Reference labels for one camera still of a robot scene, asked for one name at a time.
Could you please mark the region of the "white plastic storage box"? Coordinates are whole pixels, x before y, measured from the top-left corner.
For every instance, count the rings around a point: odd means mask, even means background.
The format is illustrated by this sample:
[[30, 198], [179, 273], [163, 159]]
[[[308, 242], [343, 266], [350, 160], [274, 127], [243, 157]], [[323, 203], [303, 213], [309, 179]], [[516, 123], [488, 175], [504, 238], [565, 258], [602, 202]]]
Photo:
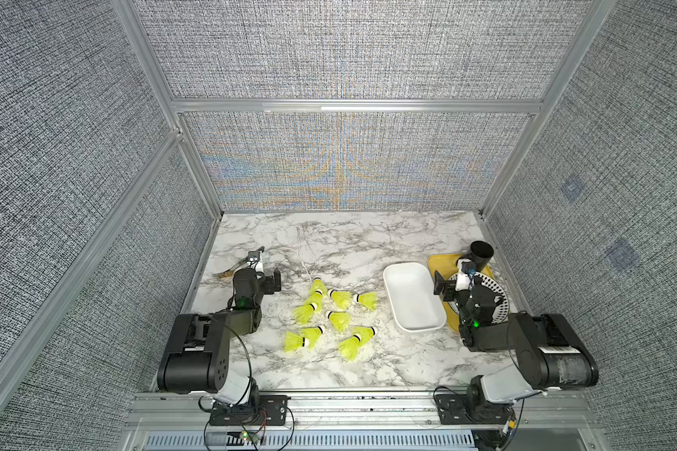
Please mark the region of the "white plastic storage box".
[[418, 262], [394, 263], [383, 271], [394, 321], [406, 334], [425, 334], [443, 328], [447, 315], [434, 294], [429, 269]]

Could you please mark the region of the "yellow shuttlecock three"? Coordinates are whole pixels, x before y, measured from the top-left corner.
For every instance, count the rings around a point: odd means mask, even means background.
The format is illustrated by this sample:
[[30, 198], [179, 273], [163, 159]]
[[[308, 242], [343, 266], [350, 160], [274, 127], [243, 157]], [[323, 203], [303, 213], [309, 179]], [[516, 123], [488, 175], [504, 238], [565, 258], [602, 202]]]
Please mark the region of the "yellow shuttlecock three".
[[310, 286], [310, 294], [313, 293], [320, 293], [322, 296], [327, 295], [327, 288], [325, 283], [323, 283], [323, 280], [319, 277], [315, 277], [312, 281], [312, 284]]

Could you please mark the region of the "yellow shuttlecock two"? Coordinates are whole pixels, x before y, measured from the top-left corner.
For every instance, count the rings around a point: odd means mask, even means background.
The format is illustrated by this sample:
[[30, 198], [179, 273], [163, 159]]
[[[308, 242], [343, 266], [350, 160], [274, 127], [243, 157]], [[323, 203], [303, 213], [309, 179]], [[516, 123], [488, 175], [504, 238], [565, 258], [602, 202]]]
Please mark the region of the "yellow shuttlecock two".
[[331, 289], [328, 294], [338, 310], [345, 311], [351, 306], [353, 294], [350, 291], [337, 291], [336, 289]]

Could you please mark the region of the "yellow shuttlecock one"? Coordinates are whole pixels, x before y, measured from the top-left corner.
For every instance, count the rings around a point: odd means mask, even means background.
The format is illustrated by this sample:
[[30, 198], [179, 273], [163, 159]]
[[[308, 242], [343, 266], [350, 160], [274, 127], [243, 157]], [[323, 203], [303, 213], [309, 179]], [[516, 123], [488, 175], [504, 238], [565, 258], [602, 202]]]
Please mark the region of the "yellow shuttlecock one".
[[378, 294], [376, 292], [367, 292], [363, 294], [356, 294], [354, 300], [357, 304], [364, 306], [370, 311], [376, 310], [378, 303]]

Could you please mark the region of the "yellow shuttlecock six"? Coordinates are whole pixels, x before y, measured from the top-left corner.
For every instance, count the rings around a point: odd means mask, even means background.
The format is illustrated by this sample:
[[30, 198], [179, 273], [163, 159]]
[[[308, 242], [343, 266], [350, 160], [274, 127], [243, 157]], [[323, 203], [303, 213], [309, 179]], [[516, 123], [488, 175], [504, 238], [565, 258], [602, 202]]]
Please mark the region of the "yellow shuttlecock six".
[[376, 335], [376, 330], [373, 327], [355, 327], [352, 331], [352, 336], [358, 340], [360, 346], [367, 344]]

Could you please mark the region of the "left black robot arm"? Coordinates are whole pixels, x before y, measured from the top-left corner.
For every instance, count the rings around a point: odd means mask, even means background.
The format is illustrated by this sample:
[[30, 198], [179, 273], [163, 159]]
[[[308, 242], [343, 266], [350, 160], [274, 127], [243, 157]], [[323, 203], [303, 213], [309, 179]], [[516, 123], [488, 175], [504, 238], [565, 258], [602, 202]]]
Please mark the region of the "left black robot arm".
[[161, 392], [205, 392], [228, 409], [257, 409], [260, 395], [253, 375], [242, 376], [231, 369], [231, 340], [242, 341], [257, 332], [263, 319], [263, 297], [281, 291], [281, 274], [245, 268], [233, 276], [232, 286], [226, 308], [176, 317], [157, 370]]

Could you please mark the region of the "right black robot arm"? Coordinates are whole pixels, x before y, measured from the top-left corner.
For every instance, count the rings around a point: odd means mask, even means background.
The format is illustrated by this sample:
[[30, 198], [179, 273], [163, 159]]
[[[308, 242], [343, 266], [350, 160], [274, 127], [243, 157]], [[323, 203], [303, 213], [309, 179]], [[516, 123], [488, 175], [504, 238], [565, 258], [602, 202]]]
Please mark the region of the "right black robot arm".
[[507, 351], [511, 364], [491, 374], [472, 378], [462, 395], [436, 396], [443, 424], [499, 425], [510, 421], [513, 404], [548, 390], [577, 390], [599, 381], [599, 369], [567, 319], [559, 314], [533, 317], [509, 313], [495, 321], [498, 291], [480, 272], [468, 276], [466, 289], [434, 274], [434, 293], [454, 306], [459, 334], [474, 353]]

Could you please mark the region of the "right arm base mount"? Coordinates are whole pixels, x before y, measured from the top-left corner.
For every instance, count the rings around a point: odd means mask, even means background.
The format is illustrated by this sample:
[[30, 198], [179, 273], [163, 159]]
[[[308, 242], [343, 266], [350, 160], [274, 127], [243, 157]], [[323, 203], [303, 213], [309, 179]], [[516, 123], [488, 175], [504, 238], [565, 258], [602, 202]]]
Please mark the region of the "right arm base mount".
[[434, 394], [442, 425], [505, 426], [515, 418], [511, 404], [493, 404], [483, 398], [439, 391]]

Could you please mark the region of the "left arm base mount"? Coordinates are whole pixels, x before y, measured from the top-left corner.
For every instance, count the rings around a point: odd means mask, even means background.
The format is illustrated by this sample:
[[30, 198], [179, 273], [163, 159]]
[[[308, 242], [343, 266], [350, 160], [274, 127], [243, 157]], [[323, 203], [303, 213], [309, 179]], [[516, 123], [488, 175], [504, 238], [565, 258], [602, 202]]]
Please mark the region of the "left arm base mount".
[[228, 407], [214, 404], [210, 412], [209, 425], [227, 426], [284, 426], [288, 414], [287, 396], [251, 396], [249, 402]]

